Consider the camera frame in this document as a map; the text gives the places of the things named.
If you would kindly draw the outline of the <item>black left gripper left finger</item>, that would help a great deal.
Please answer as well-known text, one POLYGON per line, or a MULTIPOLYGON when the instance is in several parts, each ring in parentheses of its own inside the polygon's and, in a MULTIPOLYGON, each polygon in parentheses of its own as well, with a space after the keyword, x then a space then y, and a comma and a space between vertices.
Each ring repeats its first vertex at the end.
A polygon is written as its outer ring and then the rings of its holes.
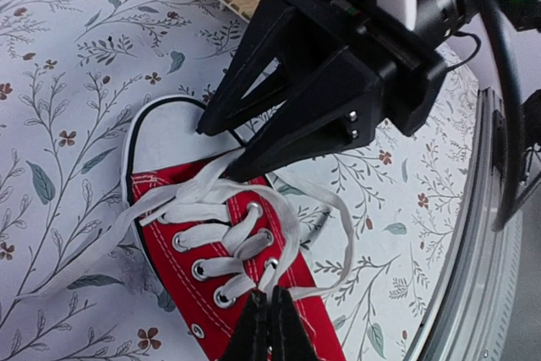
POLYGON ((252 292, 240 314, 222 361, 264 361, 268 357, 267 296, 252 292))

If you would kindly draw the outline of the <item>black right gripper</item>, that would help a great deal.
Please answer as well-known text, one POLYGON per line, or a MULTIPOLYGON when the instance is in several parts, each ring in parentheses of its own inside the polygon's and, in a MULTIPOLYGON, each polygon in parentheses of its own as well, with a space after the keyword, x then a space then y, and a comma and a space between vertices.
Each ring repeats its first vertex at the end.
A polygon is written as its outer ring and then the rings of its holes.
MULTIPOLYGON (((425 122, 444 73, 435 48, 478 13, 473 0, 325 0, 352 7, 412 89, 388 90, 385 117, 410 136, 425 122)), ((245 182, 291 163, 367 145, 381 120, 381 78, 348 50, 333 53, 250 139, 225 177, 245 182)))

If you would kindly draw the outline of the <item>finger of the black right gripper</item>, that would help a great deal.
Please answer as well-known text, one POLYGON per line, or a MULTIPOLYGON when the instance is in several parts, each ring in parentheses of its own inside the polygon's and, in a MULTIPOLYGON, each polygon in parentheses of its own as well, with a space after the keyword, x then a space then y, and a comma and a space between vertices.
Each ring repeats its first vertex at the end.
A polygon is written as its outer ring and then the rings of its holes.
POLYGON ((217 135, 275 113, 333 53, 350 51, 350 35, 351 16, 339 3, 261 0, 198 132, 217 135))

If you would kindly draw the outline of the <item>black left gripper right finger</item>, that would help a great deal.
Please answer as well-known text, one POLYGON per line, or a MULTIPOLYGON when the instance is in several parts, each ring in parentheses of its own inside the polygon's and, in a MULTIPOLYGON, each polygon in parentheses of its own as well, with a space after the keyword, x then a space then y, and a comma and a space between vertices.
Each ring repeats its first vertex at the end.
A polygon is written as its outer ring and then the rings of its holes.
POLYGON ((316 361, 318 356, 304 329, 290 292, 273 289, 270 304, 271 359, 280 361, 316 361))

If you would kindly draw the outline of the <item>red canvas sneaker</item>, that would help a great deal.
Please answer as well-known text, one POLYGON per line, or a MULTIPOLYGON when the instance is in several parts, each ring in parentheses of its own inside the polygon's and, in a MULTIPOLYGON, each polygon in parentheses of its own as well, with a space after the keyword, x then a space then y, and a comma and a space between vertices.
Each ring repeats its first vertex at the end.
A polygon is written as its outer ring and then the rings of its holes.
POLYGON ((238 136, 196 131, 203 105, 163 96, 134 117, 123 155, 125 211, 181 315, 184 360, 342 360, 303 258, 289 201, 264 176, 233 181, 238 136))

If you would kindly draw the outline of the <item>white shoelace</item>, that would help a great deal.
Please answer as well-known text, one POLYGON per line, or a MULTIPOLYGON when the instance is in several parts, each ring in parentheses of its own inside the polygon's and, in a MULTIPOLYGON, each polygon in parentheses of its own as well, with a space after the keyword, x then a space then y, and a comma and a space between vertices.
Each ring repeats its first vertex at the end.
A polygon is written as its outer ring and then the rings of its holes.
POLYGON ((140 191, 144 182, 151 188, 125 210, 103 238, 88 245, 64 268, 19 300, 53 295, 81 281, 88 270, 106 254, 115 251, 131 232, 140 239, 142 232, 172 232, 165 239, 166 268, 180 277, 187 289, 195 283, 225 278, 212 293, 213 303, 226 309, 253 289, 270 293, 282 277, 292 286, 295 300, 327 296, 339 291, 351 275, 354 260, 354 227, 342 198, 290 172, 280 172, 287 185, 338 210, 347 237, 338 279, 328 287, 313 287, 293 275, 293 263, 300 258, 300 223, 288 199, 271 186, 235 183, 221 178, 237 154, 230 151, 215 156, 196 175, 186 181, 168 184, 157 171, 130 175, 129 162, 123 160, 123 197, 140 191), (174 232, 176 225, 186 230, 174 232))

